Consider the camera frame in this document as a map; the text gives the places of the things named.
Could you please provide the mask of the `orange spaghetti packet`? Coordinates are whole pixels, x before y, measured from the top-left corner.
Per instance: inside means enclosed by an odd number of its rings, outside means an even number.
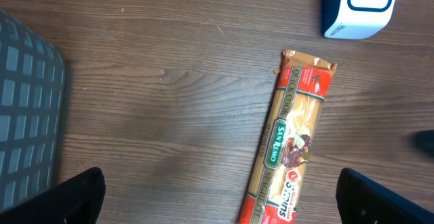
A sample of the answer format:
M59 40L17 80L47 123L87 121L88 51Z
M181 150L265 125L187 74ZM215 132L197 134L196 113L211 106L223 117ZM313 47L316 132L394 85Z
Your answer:
M294 223L315 127L337 65L284 50L240 223Z

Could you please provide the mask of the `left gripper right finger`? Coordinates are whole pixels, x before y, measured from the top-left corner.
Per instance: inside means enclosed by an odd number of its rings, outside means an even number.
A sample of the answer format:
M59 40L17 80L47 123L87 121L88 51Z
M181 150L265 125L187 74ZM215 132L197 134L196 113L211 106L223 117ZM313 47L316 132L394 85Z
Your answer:
M433 224L433 213L351 168L343 168L336 186L343 224Z

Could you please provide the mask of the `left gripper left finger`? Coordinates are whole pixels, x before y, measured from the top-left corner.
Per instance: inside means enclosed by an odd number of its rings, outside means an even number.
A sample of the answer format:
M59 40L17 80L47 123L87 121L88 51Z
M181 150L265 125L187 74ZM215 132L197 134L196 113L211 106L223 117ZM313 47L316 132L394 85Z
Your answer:
M102 170L89 168L1 213L1 224L95 224L105 193Z

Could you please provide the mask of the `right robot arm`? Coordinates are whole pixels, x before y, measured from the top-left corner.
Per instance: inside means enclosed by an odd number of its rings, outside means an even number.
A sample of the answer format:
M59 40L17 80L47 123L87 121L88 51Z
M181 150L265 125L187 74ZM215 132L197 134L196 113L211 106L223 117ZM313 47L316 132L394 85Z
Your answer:
M412 146L429 157L434 156L434 130L414 132L410 136Z

